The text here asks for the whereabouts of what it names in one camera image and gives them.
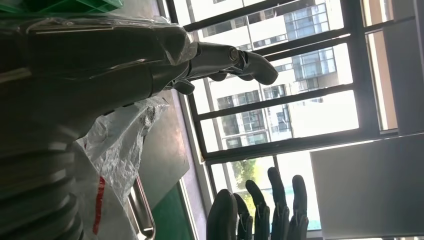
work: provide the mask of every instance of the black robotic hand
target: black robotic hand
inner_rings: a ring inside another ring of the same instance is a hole
[[[305,240],[308,229],[307,193],[305,182],[300,175],[292,179],[294,201],[293,217],[289,221],[289,208],[286,194],[275,167],[268,170],[268,178],[272,186],[275,210],[272,217],[272,233],[270,234],[270,208],[265,202],[261,190],[252,180],[246,182],[246,189],[252,196],[256,206],[254,214],[255,240]],[[239,216],[236,236],[237,215]],[[221,190],[213,202],[206,224],[207,240],[251,240],[253,218],[243,199],[236,193]]]

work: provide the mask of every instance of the screw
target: screw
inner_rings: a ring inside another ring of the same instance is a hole
[[[229,49],[229,59],[231,61],[236,61],[237,59],[239,59],[239,50],[237,50],[237,48],[231,47]]]

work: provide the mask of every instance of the plastic wrap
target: plastic wrap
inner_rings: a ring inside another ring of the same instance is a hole
[[[112,14],[0,16],[0,80],[93,77],[137,64],[179,65],[197,44],[177,24]]]
[[[152,97],[118,108],[98,117],[77,141],[90,162],[75,159],[79,212],[91,239],[136,239],[125,205],[140,167],[143,137],[167,106],[163,98]]]

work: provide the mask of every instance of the stainless steel handle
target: stainless steel handle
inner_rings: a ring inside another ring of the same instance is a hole
[[[155,221],[153,220],[152,212],[138,175],[132,188],[134,194],[131,193],[129,195],[129,204],[134,213],[135,221],[137,222],[141,234],[144,235],[145,240],[154,240],[156,234]]]

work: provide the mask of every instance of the wall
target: wall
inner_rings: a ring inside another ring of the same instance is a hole
[[[424,134],[312,151],[325,239],[424,234]]]

